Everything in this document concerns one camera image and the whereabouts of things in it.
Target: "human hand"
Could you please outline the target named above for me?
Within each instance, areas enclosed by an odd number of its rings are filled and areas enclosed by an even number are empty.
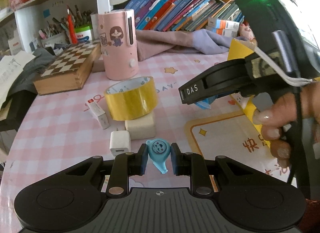
[[[302,117],[314,117],[320,123],[320,83],[310,84],[301,91]],[[261,135],[271,141],[271,154],[278,159],[278,164],[285,168],[289,166],[290,145],[280,140],[281,127],[297,119],[297,108],[292,93],[280,97],[277,102],[263,112],[255,111],[254,124],[262,124]]]

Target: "star pattern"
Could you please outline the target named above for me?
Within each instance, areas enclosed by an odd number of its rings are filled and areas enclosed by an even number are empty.
[[[206,133],[207,133],[207,131],[206,131],[206,130],[204,130],[204,129],[200,128],[199,134],[201,134],[201,135],[205,136],[205,134],[206,134]]]
[[[164,72],[165,72],[165,73],[174,74],[174,73],[176,73],[177,71],[178,71],[178,70],[177,70],[177,69],[174,69],[173,67],[164,68]]]

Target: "pink cup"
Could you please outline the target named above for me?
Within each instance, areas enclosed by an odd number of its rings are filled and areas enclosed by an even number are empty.
[[[133,77],[139,70],[134,11],[113,10],[99,14],[98,20],[107,77],[116,81]]]

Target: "yellow tape roll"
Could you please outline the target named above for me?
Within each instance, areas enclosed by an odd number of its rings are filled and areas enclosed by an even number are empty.
[[[111,117],[132,120],[150,113],[157,105],[153,77],[132,78],[119,82],[104,92]]]

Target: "checkered tablecloth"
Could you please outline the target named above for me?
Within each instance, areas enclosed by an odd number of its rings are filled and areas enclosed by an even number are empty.
[[[207,112],[195,105],[182,105],[178,88],[226,59],[227,53],[163,53],[139,63],[139,75],[153,76],[158,92],[158,105],[154,110],[157,137],[170,143],[177,142],[182,152],[190,151],[183,127],[189,120],[204,118]],[[110,133],[117,128],[124,129],[124,122],[109,117],[111,127],[102,130],[85,106],[85,101],[93,98],[107,111],[103,91],[114,83],[104,72],[93,73],[81,90],[36,97],[16,135],[5,166],[0,186],[1,233],[17,233],[21,229],[13,203],[24,187],[94,155],[114,158],[109,150]],[[226,104],[220,101],[214,107],[219,113],[238,109],[228,101]],[[132,141],[132,151],[137,152],[144,142]],[[130,185],[189,186],[189,177],[175,177],[169,162],[168,159],[168,173],[162,175],[149,160],[146,174],[131,177]]]

